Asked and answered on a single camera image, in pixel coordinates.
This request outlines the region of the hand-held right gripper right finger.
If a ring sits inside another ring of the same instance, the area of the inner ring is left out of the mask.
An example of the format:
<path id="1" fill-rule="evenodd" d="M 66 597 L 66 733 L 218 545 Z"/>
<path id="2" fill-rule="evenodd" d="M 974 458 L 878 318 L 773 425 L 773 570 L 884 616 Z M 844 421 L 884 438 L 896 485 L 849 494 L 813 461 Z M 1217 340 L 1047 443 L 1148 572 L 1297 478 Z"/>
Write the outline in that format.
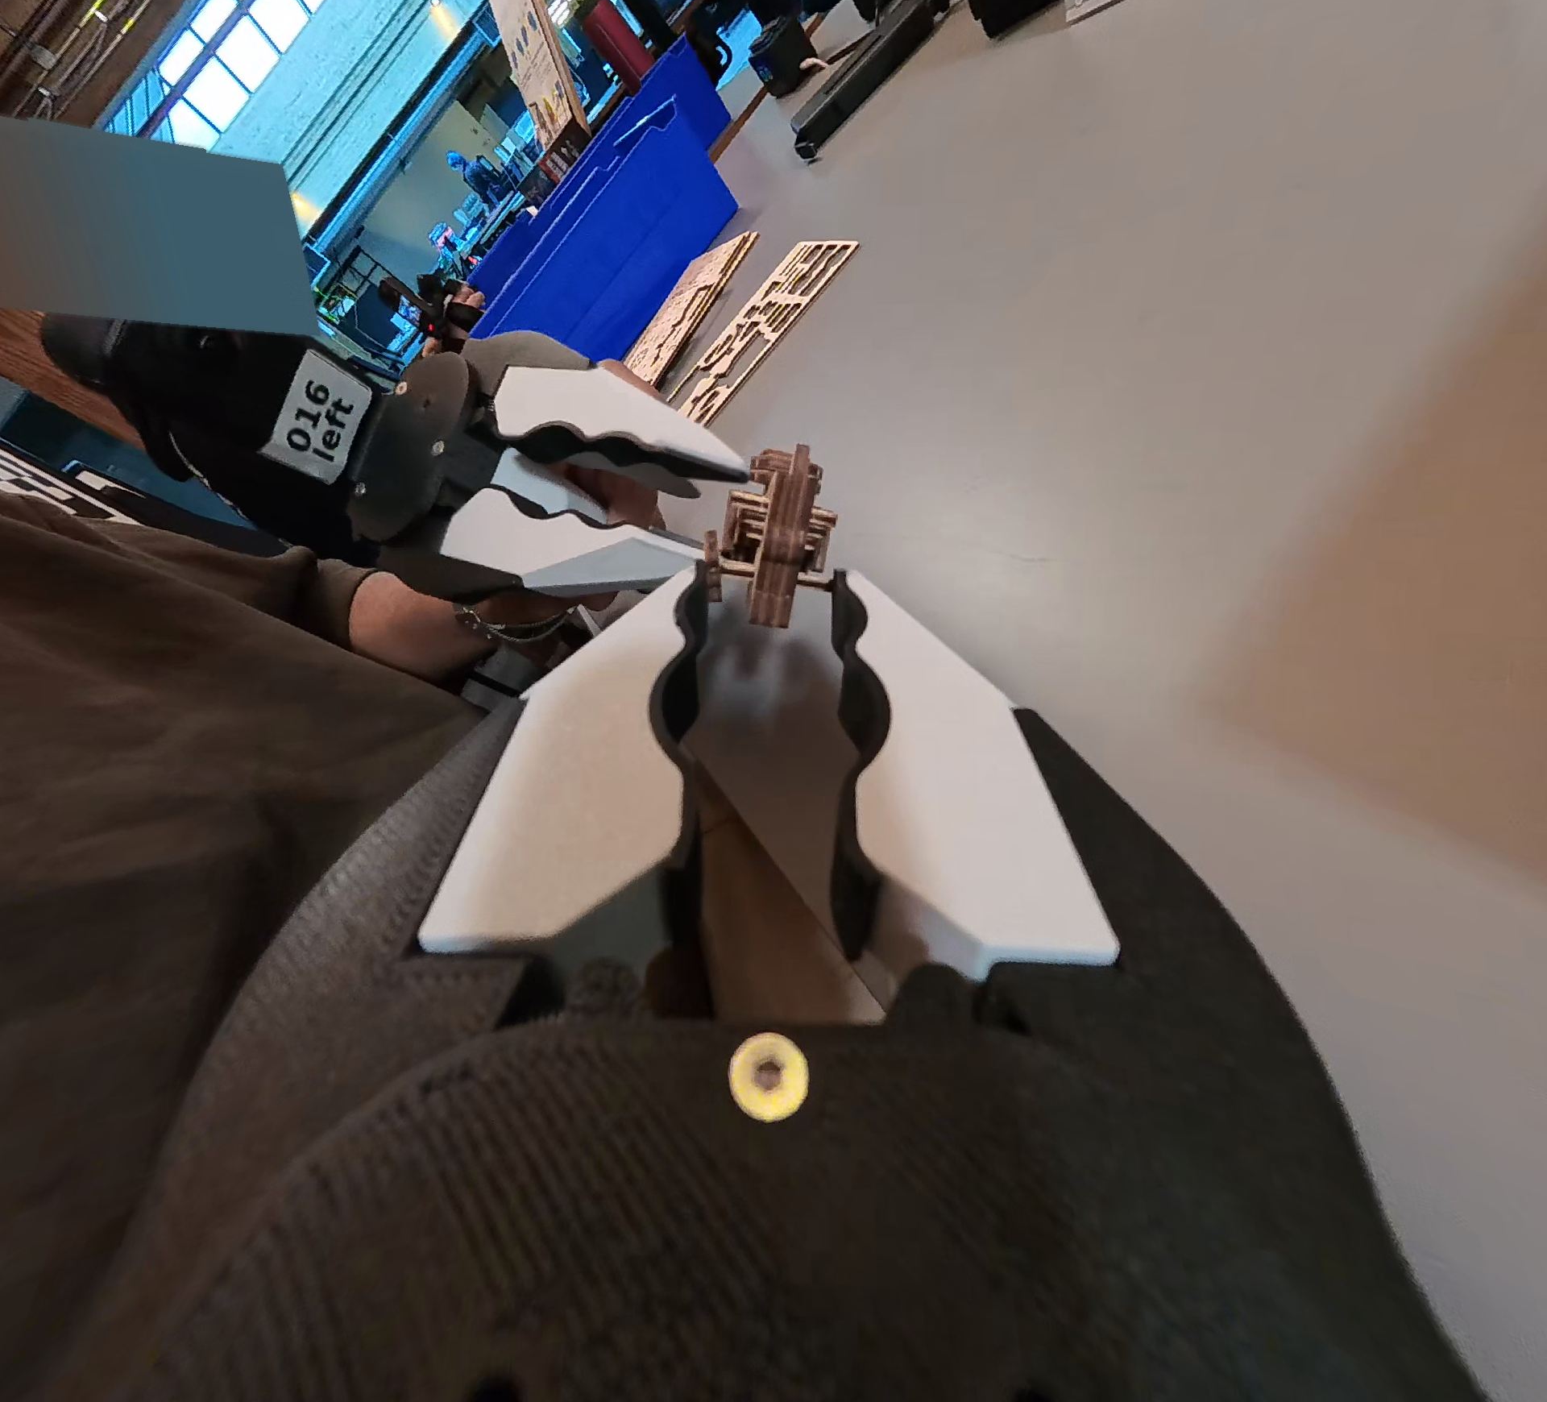
<path id="1" fill-rule="evenodd" d="M 838 572 L 838 793 L 829 911 L 865 984 L 918 967 L 1112 967 L 1119 940 L 1016 706 L 878 587 Z"/>

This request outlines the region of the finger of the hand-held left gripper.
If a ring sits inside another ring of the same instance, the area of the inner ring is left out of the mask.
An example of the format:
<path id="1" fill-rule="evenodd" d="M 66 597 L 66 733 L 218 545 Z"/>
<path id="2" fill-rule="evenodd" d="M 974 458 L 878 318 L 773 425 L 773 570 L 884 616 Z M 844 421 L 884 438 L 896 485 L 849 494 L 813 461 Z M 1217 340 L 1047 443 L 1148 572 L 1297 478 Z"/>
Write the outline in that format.
<path id="1" fill-rule="evenodd" d="M 548 597 L 648 592 L 704 559 L 700 541 L 608 521 L 602 503 L 517 450 L 456 510 L 437 552 Z"/>
<path id="2" fill-rule="evenodd" d="M 751 478 L 709 429 L 608 369 L 508 369 L 492 418 L 508 447 L 550 470 L 606 472 L 680 499 Z"/>

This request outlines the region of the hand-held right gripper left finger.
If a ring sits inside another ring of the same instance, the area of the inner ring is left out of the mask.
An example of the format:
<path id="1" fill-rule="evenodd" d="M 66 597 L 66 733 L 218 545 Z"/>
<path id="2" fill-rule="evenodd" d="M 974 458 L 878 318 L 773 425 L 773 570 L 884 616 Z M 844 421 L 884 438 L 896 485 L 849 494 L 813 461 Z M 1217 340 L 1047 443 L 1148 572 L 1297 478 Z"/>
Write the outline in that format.
<path id="1" fill-rule="evenodd" d="M 417 933 L 428 955 L 661 955 L 688 935 L 700 819 L 700 565 L 543 679 Z"/>

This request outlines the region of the wooden puzzle model assembly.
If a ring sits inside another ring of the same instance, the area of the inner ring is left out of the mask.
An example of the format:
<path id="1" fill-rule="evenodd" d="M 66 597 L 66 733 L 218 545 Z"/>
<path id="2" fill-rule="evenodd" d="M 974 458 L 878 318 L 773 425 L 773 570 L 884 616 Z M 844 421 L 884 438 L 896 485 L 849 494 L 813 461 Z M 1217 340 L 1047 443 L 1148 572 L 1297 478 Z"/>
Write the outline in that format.
<path id="1" fill-rule="evenodd" d="M 806 445 L 753 458 L 751 487 L 728 496 L 724 527 L 706 532 L 704 594 L 724 601 L 729 581 L 746 583 L 746 617 L 787 630 L 800 590 L 827 592 L 827 554 L 838 514 L 820 503 L 824 469 Z"/>

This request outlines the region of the person's left hand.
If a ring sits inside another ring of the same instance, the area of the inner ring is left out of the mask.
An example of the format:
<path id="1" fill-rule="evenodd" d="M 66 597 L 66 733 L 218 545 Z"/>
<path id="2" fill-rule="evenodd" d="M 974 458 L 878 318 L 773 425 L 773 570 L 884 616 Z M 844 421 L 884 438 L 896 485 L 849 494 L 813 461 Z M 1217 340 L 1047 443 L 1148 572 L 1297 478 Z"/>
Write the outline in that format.
<path id="1" fill-rule="evenodd" d="M 664 527 L 659 492 L 626 474 L 563 465 L 559 474 L 608 510 L 610 525 Z"/>

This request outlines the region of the blue storage bin stack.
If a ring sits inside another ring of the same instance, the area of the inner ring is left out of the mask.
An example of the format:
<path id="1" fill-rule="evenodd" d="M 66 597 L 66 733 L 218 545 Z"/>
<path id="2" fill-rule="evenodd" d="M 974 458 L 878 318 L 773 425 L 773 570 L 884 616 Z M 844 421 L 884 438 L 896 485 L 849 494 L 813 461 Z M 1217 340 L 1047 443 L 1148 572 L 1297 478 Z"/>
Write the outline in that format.
<path id="1" fill-rule="evenodd" d="M 680 39 L 472 273 L 470 289 L 486 300 L 472 338 L 539 333 L 592 362 L 624 358 L 739 213 L 709 157 L 729 124 Z"/>

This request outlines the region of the laser-cut wooden sheet with cutouts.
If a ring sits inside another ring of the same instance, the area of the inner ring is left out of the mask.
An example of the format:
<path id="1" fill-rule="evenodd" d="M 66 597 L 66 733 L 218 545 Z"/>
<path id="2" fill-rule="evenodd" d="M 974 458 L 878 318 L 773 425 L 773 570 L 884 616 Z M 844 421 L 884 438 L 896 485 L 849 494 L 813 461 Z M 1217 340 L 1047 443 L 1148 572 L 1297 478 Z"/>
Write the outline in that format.
<path id="1" fill-rule="evenodd" d="M 849 238 L 795 246 L 691 365 L 671 405 L 691 423 L 711 425 L 858 251 Z"/>

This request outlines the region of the red cylinder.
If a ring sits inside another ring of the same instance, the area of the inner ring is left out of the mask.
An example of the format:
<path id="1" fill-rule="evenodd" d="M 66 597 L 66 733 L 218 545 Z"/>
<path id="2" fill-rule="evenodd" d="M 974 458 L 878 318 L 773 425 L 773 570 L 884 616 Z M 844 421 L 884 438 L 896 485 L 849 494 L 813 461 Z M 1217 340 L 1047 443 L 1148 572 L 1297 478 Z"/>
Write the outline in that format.
<path id="1" fill-rule="evenodd" d="M 619 8 L 612 0 L 592 0 L 583 21 L 583 30 L 601 59 L 619 79 L 624 95 L 639 95 L 644 79 L 648 79 L 655 66 L 655 57 L 646 42 L 630 28 Z"/>

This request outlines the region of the framed black-white marker board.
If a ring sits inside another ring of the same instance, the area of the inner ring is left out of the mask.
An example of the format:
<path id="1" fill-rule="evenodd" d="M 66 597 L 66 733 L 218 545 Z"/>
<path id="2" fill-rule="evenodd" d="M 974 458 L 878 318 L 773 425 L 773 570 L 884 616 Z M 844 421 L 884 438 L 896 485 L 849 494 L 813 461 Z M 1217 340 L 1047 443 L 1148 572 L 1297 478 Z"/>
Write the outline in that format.
<path id="1" fill-rule="evenodd" d="M 285 543 L 262 530 L 187 512 L 80 463 L 53 470 L 6 441 L 2 443 L 2 490 L 13 498 L 55 505 L 82 521 L 144 525 L 245 557 L 278 557 L 287 550 Z"/>

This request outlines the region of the person's brown shirt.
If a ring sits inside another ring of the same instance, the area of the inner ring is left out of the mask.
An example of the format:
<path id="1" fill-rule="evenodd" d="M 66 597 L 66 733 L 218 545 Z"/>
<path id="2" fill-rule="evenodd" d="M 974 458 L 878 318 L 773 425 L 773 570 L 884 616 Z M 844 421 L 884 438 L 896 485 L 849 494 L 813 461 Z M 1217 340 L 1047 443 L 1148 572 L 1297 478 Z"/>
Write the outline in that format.
<path id="1" fill-rule="evenodd" d="M 352 654 L 376 574 L 4 494 L 4 1399 L 55 1394 L 298 906 L 479 712 Z"/>

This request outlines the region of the black power strip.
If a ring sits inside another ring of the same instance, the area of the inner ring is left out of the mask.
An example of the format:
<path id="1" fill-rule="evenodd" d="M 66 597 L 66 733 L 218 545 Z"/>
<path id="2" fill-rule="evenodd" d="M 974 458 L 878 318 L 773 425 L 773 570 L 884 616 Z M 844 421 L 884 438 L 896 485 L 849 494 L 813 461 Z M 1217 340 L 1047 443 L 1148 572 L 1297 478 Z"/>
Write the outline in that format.
<path id="1" fill-rule="evenodd" d="M 795 153 L 815 164 L 833 137 L 933 39 L 953 0 L 894 0 L 791 120 Z"/>

